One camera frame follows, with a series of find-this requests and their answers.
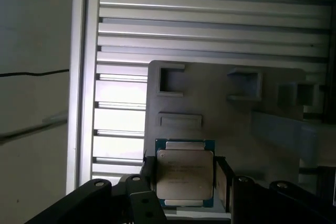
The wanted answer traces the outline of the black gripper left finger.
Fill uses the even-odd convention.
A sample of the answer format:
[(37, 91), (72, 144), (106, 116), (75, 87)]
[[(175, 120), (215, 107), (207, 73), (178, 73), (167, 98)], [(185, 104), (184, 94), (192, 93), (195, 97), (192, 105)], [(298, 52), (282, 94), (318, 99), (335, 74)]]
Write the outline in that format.
[(151, 189), (156, 158), (144, 158), (141, 171), (122, 177), (116, 185), (92, 179), (57, 201), (28, 223), (166, 223)]

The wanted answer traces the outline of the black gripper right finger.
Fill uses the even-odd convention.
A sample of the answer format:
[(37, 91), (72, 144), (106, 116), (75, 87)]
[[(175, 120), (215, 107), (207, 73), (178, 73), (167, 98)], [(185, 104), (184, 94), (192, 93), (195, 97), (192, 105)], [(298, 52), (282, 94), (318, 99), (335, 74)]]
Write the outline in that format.
[(236, 175), (216, 156), (215, 188), (232, 223), (335, 223), (335, 206), (303, 188), (278, 180), (263, 187)]

